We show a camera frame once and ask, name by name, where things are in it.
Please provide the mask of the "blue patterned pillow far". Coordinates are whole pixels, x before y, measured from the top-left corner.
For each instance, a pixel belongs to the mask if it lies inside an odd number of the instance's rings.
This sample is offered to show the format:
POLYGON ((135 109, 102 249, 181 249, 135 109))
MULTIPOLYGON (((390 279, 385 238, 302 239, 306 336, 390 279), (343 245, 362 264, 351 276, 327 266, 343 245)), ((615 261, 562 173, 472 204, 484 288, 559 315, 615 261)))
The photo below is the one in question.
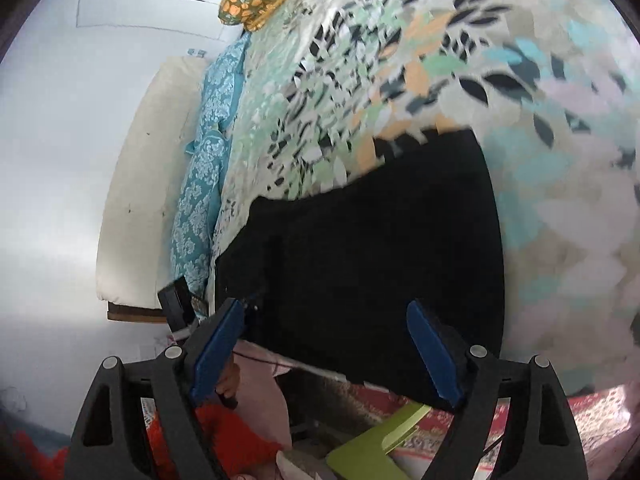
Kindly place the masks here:
POLYGON ((211 131, 225 133, 234 121, 245 82, 244 60, 249 45, 250 33, 244 32, 205 71, 198 139, 211 131))

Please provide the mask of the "floral leaf bed sheet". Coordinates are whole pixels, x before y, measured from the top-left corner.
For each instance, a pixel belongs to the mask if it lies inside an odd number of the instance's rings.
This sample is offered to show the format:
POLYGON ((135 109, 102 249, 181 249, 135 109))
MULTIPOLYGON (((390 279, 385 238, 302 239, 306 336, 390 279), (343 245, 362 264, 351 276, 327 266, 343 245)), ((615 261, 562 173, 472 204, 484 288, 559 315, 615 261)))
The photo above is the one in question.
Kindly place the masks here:
POLYGON ((468 127, 506 252, 510 359, 639 377, 639 43, 611 0, 288 0, 250 38, 213 251, 258 196, 338 188, 468 127))

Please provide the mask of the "blue patterned pillow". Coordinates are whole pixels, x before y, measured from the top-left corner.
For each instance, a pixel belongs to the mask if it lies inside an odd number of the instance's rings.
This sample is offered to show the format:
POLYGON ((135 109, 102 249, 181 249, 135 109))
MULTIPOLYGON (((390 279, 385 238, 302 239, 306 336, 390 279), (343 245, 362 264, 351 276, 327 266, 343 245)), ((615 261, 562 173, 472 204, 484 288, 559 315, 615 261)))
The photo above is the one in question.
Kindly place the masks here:
POLYGON ((219 130, 209 130, 186 147, 186 154, 191 158, 171 229, 170 265, 174 278, 185 278, 190 292, 203 297, 228 167, 229 142, 219 130))
POLYGON ((205 71, 198 139, 211 131, 225 133, 234 121, 245 82, 244 60, 249 45, 250 33, 244 32, 205 71))

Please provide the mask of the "red knit sleeve left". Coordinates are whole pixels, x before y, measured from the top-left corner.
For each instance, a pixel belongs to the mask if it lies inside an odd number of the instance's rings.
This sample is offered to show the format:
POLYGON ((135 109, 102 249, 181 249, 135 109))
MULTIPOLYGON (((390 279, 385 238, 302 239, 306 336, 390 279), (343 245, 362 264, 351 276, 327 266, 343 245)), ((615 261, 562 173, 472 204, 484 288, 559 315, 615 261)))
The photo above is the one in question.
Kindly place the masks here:
MULTIPOLYGON (((234 411, 220 404, 205 403, 195 411, 204 442, 215 453, 230 479, 249 476, 259 466, 274 466, 284 447, 259 437, 234 411)), ((162 426, 154 416, 148 428, 151 450, 161 479, 178 479, 162 426)))

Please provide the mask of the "black pants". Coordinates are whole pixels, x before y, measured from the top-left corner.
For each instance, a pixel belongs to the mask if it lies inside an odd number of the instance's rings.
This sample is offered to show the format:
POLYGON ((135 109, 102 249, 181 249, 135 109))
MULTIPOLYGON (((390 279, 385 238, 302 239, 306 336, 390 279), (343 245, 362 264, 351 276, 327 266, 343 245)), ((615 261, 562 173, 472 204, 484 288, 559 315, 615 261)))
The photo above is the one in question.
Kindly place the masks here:
POLYGON ((406 145, 329 192, 257 197, 216 260, 214 291, 247 303, 246 341, 446 410, 407 309, 420 302, 468 344, 500 351, 503 250, 475 134, 406 145))

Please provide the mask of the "cream padded headboard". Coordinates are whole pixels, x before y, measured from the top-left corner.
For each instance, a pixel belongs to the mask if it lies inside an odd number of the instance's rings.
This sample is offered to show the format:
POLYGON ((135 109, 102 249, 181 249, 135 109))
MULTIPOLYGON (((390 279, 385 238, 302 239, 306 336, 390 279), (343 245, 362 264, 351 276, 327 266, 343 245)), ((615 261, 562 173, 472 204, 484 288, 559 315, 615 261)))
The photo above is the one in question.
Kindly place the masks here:
POLYGON ((172 281, 171 228, 207 67, 205 58, 168 58, 134 114, 108 189, 96 255, 96 294, 109 304, 157 310, 157 292, 172 281))

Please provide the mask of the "red patterned rug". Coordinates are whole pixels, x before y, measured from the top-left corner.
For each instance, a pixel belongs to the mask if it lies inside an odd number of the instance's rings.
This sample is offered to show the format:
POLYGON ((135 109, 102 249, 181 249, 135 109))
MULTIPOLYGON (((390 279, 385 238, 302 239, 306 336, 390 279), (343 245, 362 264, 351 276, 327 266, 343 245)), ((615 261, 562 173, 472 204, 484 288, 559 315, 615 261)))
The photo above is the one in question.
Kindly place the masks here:
MULTIPOLYGON (((352 394, 362 405, 367 419, 374 424, 384 422, 409 402, 403 396, 360 386, 352 388, 352 394)), ((630 413, 625 401, 623 386, 570 399, 570 409, 582 440, 582 449, 586 453, 630 427, 630 413)), ((422 478, 451 422, 450 414, 432 408, 413 429, 413 433, 390 453, 390 458, 409 478, 422 478)))

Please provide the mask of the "green plastic stool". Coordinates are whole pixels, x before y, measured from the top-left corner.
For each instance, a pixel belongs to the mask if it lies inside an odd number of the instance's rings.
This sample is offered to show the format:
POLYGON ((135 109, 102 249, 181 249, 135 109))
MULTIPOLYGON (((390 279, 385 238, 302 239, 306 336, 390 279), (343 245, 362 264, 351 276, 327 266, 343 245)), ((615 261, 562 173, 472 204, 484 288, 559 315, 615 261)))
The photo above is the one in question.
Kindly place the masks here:
POLYGON ((346 480, 406 480, 408 476, 388 454, 418 431, 430 411, 427 405, 409 402, 382 424, 333 450, 326 463, 346 480))

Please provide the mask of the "blue patterned pillow near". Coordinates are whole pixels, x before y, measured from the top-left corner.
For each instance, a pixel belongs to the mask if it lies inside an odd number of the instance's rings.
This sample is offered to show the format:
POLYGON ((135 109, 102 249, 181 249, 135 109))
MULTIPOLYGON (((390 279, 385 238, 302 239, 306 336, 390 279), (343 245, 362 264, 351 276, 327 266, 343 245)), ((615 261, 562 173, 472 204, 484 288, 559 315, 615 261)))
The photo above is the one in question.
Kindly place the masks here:
POLYGON ((190 292, 203 297, 228 167, 229 142, 219 130, 209 130, 186 147, 186 154, 191 158, 171 229, 170 265, 174 278, 185 278, 190 292))

